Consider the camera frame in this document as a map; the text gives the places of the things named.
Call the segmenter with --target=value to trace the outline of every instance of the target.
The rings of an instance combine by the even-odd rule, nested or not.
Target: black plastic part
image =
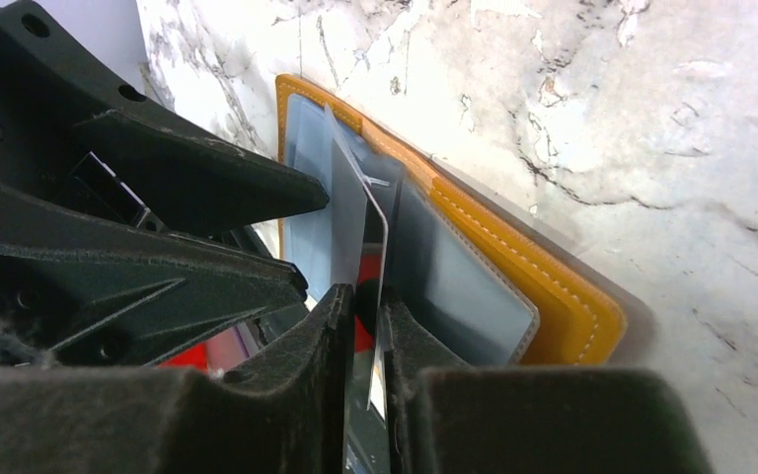
[[[191,370],[0,371],[0,473],[340,473],[352,288],[224,383]]]
[[[429,369],[416,394],[408,472],[711,472],[678,397],[642,370]]]
[[[141,96],[38,4],[1,8],[0,183],[52,199],[88,152],[168,227],[200,237],[328,201],[317,180]]]
[[[62,363],[157,363],[242,320],[303,308],[306,287],[291,264],[0,185],[0,328]]]

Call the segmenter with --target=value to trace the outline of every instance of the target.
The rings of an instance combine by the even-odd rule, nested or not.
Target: marble surface
[[[758,472],[758,2],[138,3],[183,117],[275,156],[274,77],[302,74],[641,300],[615,363]]]

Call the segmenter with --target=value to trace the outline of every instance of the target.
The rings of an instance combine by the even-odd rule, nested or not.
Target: red object
[[[202,371],[207,371],[207,352],[204,349],[204,343],[197,344],[192,348],[176,355],[161,364],[162,367],[193,367]]]
[[[379,277],[382,268],[382,254],[365,254],[361,256],[361,264],[358,268],[358,282],[361,283],[366,279],[375,279]],[[373,338],[367,333],[362,326],[358,315],[355,317],[355,344],[353,349],[360,353],[373,348]],[[193,346],[192,348],[176,355],[175,357],[162,363],[163,367],[194,367],[202,371],[208,370],[207,350],[204,343]]]
[[[358,283],[366,279],[375,279],[379,277],[382,269],[382,254],[365,254],[361,256],[361,265],[358,268]],[[355,347],[354,351],[360,353],[373,348],[373,338],[361,325],[358,315],[355,317]]]

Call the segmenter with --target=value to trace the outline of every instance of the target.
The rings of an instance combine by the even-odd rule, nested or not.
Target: orange leather card holder
[[[376,151],[402,162],[409,175],[481,253],[538,308],[540,326],[523,364],[586,364],[608,359],[626,331],[626,316],[608,294],[475,201],[419,152],[315,84],[283,74],[275,81],[283,160],[289,96],[329,106]]]

